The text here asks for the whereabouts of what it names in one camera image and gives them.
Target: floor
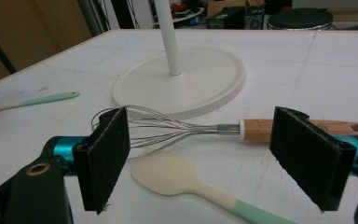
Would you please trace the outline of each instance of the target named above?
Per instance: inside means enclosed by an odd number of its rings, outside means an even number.
[[[264,18],[263,29],[267,30],[267,20],[269,15],[266,15]],[[199,17],[199,23],[196,25],[191,25],[190,22],[184,22],[176,29],[207,29],[207,18]],[[330,30],[358,30],[358,21],[337,21],[333,22],[333,26]]]

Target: white round base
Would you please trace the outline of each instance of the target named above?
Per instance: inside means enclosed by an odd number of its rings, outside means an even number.
[[[182,49],[179,58],[184,69],[179,76],[170,75],[164,52],[125,71],[113,86],[115,102],[192,119],[225,105],[243,86],[243,62],[226,50]]]

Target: spatula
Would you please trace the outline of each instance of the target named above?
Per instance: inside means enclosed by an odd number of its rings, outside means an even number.
[[[251,223],[295,223],[205,185],[189,161],[171,152],[160,151],[137,160],[131,167],[131,174],[158,194],[197,194]]]
[[[43,104],[43,103],[66,100],[66,99],[77,97],[79,95],[80,95],[79,92],[71,91],[71,92],[36,98],[33,100],[0,103],[0,110],[9,109],[9,108],[13,108],[13,107],[19,107],[19,106],[25,106],[25,105],[38,105],[38,104]]]

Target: teal spatula handle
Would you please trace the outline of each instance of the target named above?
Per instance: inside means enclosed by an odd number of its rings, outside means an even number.
[[[66,92],[66,93],[61,93],[61,94],[56,94],[56,95],[50,95],[50,96],[46,96],[46,97],[41,97],[41,98],[37,98],[37,99],[33,99],[33,100],[27,100],[27,101],[22,101],[20,102],[20,106],[25,106],[25,105],[38,105],[38,104],[43,104],[43,103],[49,103],[49,102],[55,102],[55,101],[60,101],[60,100],[66,100],[66,99],[71,99],[71,98],[75,98],[77,96],[80,95],[80,92],[78,91],[71,91],[71,92]]]
[[[223,207],[252,224],[296,224],[261,208],[241,201],[202,182],[195,183],[194,192],[199,196]]]

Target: white pole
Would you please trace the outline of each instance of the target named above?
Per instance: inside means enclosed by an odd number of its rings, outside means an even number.
[[[179,51],[176,44],[176,36],[173,29],[171,7],[169,0],[155,0],[158,16],[159,29],[164,42],[170,74],[177,76],[182,74],[183,69],[179,59]]]

